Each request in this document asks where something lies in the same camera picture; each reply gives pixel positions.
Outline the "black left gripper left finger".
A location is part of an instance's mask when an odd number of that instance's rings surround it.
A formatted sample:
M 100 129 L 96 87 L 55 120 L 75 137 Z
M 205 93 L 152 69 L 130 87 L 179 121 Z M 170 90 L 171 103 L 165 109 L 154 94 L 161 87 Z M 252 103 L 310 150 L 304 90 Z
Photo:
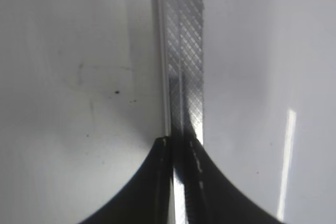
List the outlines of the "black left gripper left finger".
M 128 183 L 83 223 L 167 223 L 171 150 L 169 137 L 157 138 Z

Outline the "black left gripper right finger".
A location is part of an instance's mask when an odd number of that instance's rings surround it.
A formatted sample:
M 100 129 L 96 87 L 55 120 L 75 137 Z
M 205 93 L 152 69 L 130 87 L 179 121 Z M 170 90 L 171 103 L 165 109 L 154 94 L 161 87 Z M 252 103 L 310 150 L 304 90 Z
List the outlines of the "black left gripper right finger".
M 278 223 L 239 191 L 211 160 L 191 129 L 173 138 L 189 223 Z

